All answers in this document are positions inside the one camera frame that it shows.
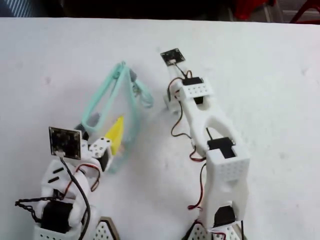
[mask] cable connector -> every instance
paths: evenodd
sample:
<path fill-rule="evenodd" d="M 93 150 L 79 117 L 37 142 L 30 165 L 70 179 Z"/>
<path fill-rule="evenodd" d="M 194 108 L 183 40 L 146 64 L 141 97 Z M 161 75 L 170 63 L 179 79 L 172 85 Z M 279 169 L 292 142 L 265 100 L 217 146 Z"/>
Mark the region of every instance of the cable connector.
<path fill-rule="evenodd" d="M 66 153 L 64 151 L 55 151 L 54 153 L 59 158 L 63 158 L 66 155 Z"/>

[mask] white 3d-printed robot arm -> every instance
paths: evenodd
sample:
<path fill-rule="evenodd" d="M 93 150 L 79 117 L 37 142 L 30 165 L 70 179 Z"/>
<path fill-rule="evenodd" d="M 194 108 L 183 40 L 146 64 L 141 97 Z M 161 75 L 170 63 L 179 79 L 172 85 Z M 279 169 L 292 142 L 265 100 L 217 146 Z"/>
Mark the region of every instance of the white 3d-printed robot arm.
<path fill-rule="evenodd" d="M 183 85 L 179 80 L 172 85 L 170 92 L 173 93 L 171 101 L 165 98 L 168 107 L 176 106 L 174 101 L 181 102 L 190 126 L 192 144 L 202 157 L 206 157 L 207 177 L 200 220 L 208 231 L 242 221 L 248 198 L 247 174 L 250 157 L 241 137 L 219 108 L 207 81 Z M 195 98 L 203 98 L 203 102 L 196 104 Z M 216 131 L 213 140 L 229 138 L 233 143 L 230 148 L 234 156 L 225 157 L 218 147 L 210 149 L 206 128 Z M 221 207 L 226 206 L 233 210 L 234 221 L 218 222 L 220 219 L 215 219 L 216 213 Z"/>

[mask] red object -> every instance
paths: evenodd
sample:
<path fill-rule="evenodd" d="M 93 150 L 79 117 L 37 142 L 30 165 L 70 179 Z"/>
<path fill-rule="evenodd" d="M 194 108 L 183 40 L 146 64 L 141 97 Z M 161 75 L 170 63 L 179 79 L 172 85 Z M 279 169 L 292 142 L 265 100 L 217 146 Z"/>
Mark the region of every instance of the red object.
<path fill-rule="evenodd" d="M 234 0 L 234 16 L 237 19 L 246 20 L 250 17 L 252 11 L 268 2 L 271 6 L 275 5 L 276 0 Z"/>
<path fill-rule="evenodd" d="M 305 4 L 300 8 L 296 15 L 290 21 L 291 24 L 320 24 L 320 20 L 311 20 L 311 21 L 300 21 L 299 18 L 307 11 L 308 9 L 316 9 L 320 13 L 320 0 L 307 0 Z"/>

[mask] perforated white part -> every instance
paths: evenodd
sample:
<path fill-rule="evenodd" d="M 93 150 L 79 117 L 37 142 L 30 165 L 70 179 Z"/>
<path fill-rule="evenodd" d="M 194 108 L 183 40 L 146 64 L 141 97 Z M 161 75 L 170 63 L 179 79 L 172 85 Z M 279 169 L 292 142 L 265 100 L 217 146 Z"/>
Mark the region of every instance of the perforated white part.
<path fill-rule="evenodd" d="M 89 152 L 92 152 L 92 156 L 95 159 L 99 159 L 104 155 L 105 151 L 110 146 L 111 140 L 106 137 L 101 137 L 91 144 L 89 147 Z"/>
<path fill-rule="evenodd" d="M 211 240 L 211 233 L 207 232 L 201 224 L 197 223 L 193 226 L 188 240 Z"/>
<path fill-rule="evenodd" d="M 81 234 L 81 225 L 72 228 L 67 233 L 60 233 L 34 226 L 33 240 L 78 240 Z"/>
<path fill-rule="evenodd" d="M 93 240 L 114 240 L 108 224 L 104 221 L 101 221 L 96 228 Z"/>
<path fill-rule="evenodd" d="M 212 89 L 206 83 L 198 83 L 193 85 L 183 85 L 179 91 L 181 98 L 191 99 L 211 95 Z"/>
<path fill-rule="evenodd" d="M 237 180 L 247 170 L 248 163 L 244 160 L 217 165 L 219 177 L 224 181 Z"/>
<path fill-rule="evenodd" d="M 232 226 L 226 228 L 226 239 L 225 240 L 241 240 L 241 236 L 237 235 L 237 232 Z M 188 240 L 223 240 L 224 236 L 222 234 L 213 234 L 207 232 L 207 230 L 201 224 L 195 224 L 188 237 Z"/>

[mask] wire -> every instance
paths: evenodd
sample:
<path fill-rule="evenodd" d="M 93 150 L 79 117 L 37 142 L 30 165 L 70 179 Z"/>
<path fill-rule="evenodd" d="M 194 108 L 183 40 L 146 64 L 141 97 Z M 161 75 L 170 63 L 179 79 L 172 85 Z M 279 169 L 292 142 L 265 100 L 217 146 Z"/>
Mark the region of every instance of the wire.
<path fill-rule="evenodd" d="M 174 134 L 174 129 L 175 129 L 175 127 L 180 123 L 180 121 L 181 121 L 181 119 L 182 119 L 182 116 L 183 116 L 183 114 L 184 114 L 184 112 L 183 112 L 183 109 L 182 109 L 182 105 L 181 105 L 181 102 L 180 101 L 178 101 L 179 102 L 179 105 L 180 105 L 180 112 L 181 112 L 181 114 L 180 114 L 180 117 L 179 117 L 179 119 L 178 119 L 178 121 L 176 121 L 176 123 L 173 125 L 173 127 L 171 128 L 171 135 L 172 135 L 172 137 L 179 137 L 179 136 L 182 136 L 182 135 L 185 135 L 185 136 L 187 136 L 189 139 L 192 139 L 191 138 L 191 136 L 189 136 L 187 133 L 185 133 L 185 132 L 182 132 L 182 133 L 178 133 L 178 134 Z"/>
<path fill-rule="evenodd" d="M 213 234 L 215 234 L 215 235 L 223 235 L 223 240 L 226 240 L 226 238 L 227 238 L 227 235 L 224 232 L 213 232 Z"/>
<path fill-rule="evenodd" d="M 101 175 L 100 175 L 100 170 L 99 170 L 99 168 L 98 168 L 97 166 L 95 166 L 95 165 L 83 163 L 83 164 L 80 164 L 80 165 L 78 165 L 78 166 L 76 167 L 75 172 L 77 173 L 78 171 L 81 171 L 80 168 L 81 168 L 82 166 L 89 167 L 89 168 L 93 168 L 93 169 L 96 169 L 96 170 L 98 171 L 98 177 L 96 178 L 94 184 L 93 184 L 93 185 L 91 186 L 91 188 L 90 188 L 91 192 L 94 192 L 94 191 L 97 189 L 97 187 L 99 186 L 99 179 L 100 179 L 100 176 L 101 176 Z M 69 191 L 69 188 L 70 188 L 71 183 L 72 183 L 72 181 L 70 181 L 69 184 L 66 186 L 66 188 L 65 188 L 65 190 L 64 190 L 64 194 L 63 194 L 64 196 L 66 196 L 67 192 Z"/>
<path fill-rule="evenodd" d="M 38 198 L 30 198 L 30 199 L 19 199 L 15 202 L 14 206 L 18 206 L 20 208 L 23 208 L 24 210 L 27 210 L 31 213 L 31 216 L 33 220 L 36 223 L 41 223 L 41 219 L 36 216 L 36 212 L 34 208 L 31 205 L 24 205 L 22 203 L 34 203 L 34 202 L 40 202 L 40 201 L 55 201 L 60 199 L 60 197 L 54 197 L 54 196 L 45 196 L 45 197 L 38 197 Z"/>
<path fill-rule="evenodd" d="M 188 210 L 193 210 L 193 209 L 196 209 L 196 208 L 200 208 L 200 210 L 202 210 L 202 208 L 199 206 L 202 202 L 202 198 L 204 196 L 204 188 L 203 188 L 203 184 L 202 184 L 202 171 L 204 170 L 204 167 L 206 166 L 207 164 L 203 164 L 202 168 L 201 168 L 201 171 L 200 171 L 200 198 L 198 200 L 198 202 L 195 204 L 195 205 L 189 205 L 188 206 Z"/>
<path fill-rule="evenodd" d="M 87 218 L 86 218 L 86 221 L 85 221 L 85 224 L 84 224 L 84 227 L 83 227 L 83 230 L 80 234 L 80 237 L 78 240 L 83 240 L 84 239 L 84 236 L 87 232 L 87 229 L 88 229 L 88 226 L 89 226 L 89 221 L 90 221 L 90 217 L 91 217 L 91 209 L 90 209 L 90 205 L 89 205 L 89 202 L 88 202 L 88 199 L 87 199 L 87 196 L 86 194 L 84 193 L 84 190 L 82 189 L 82 187 L 80 186 L 79 182 L 77 181 L 77 179 L 75 178 L 75 176 L 73 176 L 73 174 L 71 173 L 69 167 L 67 166 L 66 162 L 64 161 L 64 159 L 62 157 L 60 157 L 60 161 L 62 162 L 62 164 L 65 166 L 66 168 L 66 171 L 68 172 L 70 178 L 71 178 L 71 181 L 76 185 L 76 187 L 79 189 L 82 197 L 83 197 L 83 200 L 85 202 L 85 205 L 86 205 L 86 212 L 87 212 Z"/>
<path fill-rule="evenodd" d="M 203 158 L 193 157 L 193 155 L 196 153 L 196 151 L 197 151 L 197 147 L 194 146 L 193 152 L 190 153 L 190 155 L 189 155 L 189 158 L 190 158 L 192 161 L 197 162 L 197 163 L 201 163 L 201 162 L 203 162 L 204 160 L 207 159 L 206 157 L 203 157 Z"/>
<path fill-rule="evenodd" d="M 244 221 L 241 221 L 241 240 L 245 240 Z"/>
<path fill-rule="evenodd" d="M 209 137 L 210 137 L 210 140 L 212 140 L 212 136 L 211 136 L 208 128 L 206 128 L 206 132 L 208 133 L 208 135 L 209 135 Z"/>
<path fill-rule="evenodd" d="M 177 69 L 180 70 L 180 72 L 181 72 L 182 75 L 184 76 L 184 79 L 187 79 L 187 78 L 188 78 L 188 74 L 185 74 L 184 71 L 182 71 L 181 68 L 180 68 L 176 63 L 173 63 L 173 64 L 176 66 Z"/>
<path fill-rule="evenodd" d="M 186 76 L 188 79 L 192 78 L 192 71 L 191 70 L 186 71 Z"/>

